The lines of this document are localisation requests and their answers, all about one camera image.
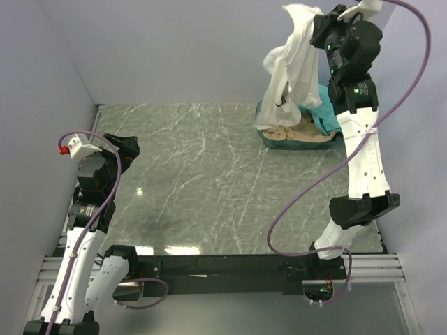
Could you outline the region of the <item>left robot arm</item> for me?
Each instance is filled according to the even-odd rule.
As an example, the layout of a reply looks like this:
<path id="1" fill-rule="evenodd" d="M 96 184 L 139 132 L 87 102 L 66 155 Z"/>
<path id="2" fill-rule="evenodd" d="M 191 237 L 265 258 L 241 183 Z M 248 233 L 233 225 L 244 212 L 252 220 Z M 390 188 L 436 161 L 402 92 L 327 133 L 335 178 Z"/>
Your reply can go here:
<path id="1" fill-rule="evenodd" d="M 48 301 L 37 320 L 28 321 L 24 334 L 98 334 L 99 311 L 120 281 L 134 279 L 140 271 L 133 247 L 118 246 L 105 255 L 96 275 L 91 272 L 115 212 L 115 194 L 123 172 L 139 156 L 135 136 L 105 133 L 93 145 L 89 131 L 62 135 L 61 155 L 78 162 L 78 186 L 68 210 L 66 245 Z"/>

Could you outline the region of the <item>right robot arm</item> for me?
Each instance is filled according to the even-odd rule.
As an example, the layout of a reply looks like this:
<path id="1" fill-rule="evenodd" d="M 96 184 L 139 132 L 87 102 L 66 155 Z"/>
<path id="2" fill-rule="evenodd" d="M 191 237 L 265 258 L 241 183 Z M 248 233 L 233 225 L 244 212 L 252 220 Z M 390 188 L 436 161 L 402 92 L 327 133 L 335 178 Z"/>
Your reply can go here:
<path id="1" fill-rule="evenodd" d="M 379 100 L 369 70 L 381 50 L 382 31 L 370 18 L 381 1 L 359 1 L 317 14 L 310 43 L 325 51 L 330 69 L 328 95 L 342 130 L 348 159 L 349 189 L 330 200 L 330 222 L 314 242 L 317 255 L 307 261 L 307 272 L 323 278 L 331 259 L 342 255 L 362 227 L 400 205 L 392 193 L 381 159 L 378 130 Z"/>

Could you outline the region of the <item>white printed t shirt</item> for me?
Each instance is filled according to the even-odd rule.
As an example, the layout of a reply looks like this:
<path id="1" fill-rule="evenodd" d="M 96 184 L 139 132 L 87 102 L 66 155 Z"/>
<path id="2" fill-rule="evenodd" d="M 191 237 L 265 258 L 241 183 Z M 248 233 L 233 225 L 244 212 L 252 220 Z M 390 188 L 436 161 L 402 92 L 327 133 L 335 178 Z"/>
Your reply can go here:
<path id="1" fill-rule="evenodd" d="M 270 82 L 255 118 L 258 130 L 290 127 L 300 123 L 300 106 L 321 104 L 318 91 L 318 51 L 310 43 L 314 18 L 323 12 L 318 7 L 289 4 L 283 9 L 293 21 L 293 33 L 286 43 L 271 50 L 263 61 Z"/>

